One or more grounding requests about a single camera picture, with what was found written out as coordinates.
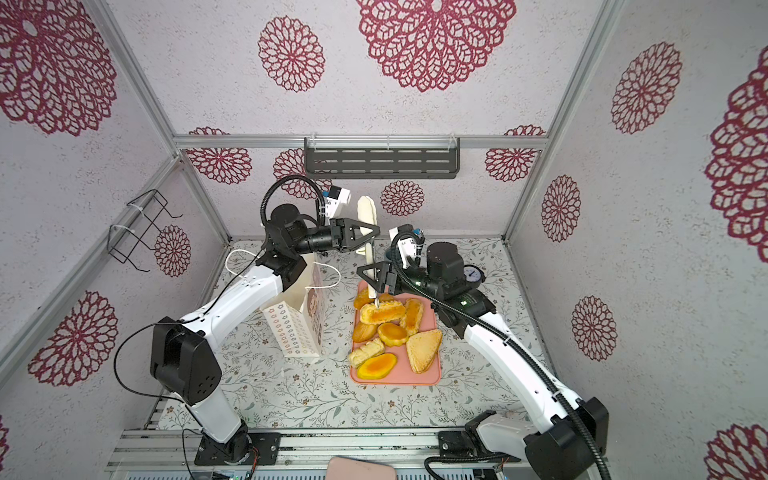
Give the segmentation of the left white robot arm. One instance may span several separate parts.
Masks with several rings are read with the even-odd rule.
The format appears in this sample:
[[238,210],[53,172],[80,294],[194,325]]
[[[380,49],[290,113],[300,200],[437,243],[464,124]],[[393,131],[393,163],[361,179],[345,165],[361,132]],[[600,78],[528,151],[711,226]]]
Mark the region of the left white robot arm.
[[379,234],[376,207],[368,197],[355,219],[314,219],[293,204],[262,210],[266,242],[262,254],[221,295],[180,320],[169,317],[153,327],[150,374],[173,399],[183,402],[201,426],[206,441],[230,455],[243,456],[248,427],[220,387],[222,370],[215,353],[226,337],[254,311],[295,286],[310,253],[357,251]]

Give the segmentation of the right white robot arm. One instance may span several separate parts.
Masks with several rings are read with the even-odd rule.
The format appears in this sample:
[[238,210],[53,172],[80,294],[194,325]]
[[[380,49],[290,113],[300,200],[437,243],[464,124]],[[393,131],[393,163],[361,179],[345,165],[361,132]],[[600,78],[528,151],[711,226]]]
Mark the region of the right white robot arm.
[[480,291],[484,272],[465,263],[456,245],[433,243],[420,255],[415,240],[400,235],[389,259],[357,273],[378,293],[428,300],[439,320],[482,355],[525,408],[528,427],[497,413],[466,425],[481,451],[476,460],[525,461],[540,479],[577,479],[591,467],[610,478],[607,408],[596,398],[582,399],[530,353]]

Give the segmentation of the triangular tan fake bread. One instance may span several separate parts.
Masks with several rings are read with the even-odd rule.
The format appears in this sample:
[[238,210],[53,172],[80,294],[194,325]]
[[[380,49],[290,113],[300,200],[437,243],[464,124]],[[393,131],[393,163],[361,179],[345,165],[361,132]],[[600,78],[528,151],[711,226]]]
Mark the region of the triangular tan fake bread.
[[425,373],[436,358],[443,334],[439,329],[419,332],[406,342],[406,352],[411,370],[415,374]]

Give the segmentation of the white printed paper bag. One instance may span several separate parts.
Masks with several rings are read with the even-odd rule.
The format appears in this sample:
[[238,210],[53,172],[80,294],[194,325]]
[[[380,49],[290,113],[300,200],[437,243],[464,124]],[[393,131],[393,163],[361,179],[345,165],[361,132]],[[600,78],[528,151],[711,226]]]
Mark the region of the white printed paper bag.
[[314,253],[303,255],[307,266],[285,292],[259,307],[285,357],[320,357],[325,299],[338,286],[340,272],[318,262]]

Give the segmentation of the orange oval fake bread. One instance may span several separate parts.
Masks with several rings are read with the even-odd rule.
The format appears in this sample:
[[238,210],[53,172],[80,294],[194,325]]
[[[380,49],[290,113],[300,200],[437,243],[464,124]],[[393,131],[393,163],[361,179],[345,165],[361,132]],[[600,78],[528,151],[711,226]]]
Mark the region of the orange oval fake bread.
[[398,363],[393,353],[384,353],[365,360],[356,370],[360,380],[380,380],[387,377]]

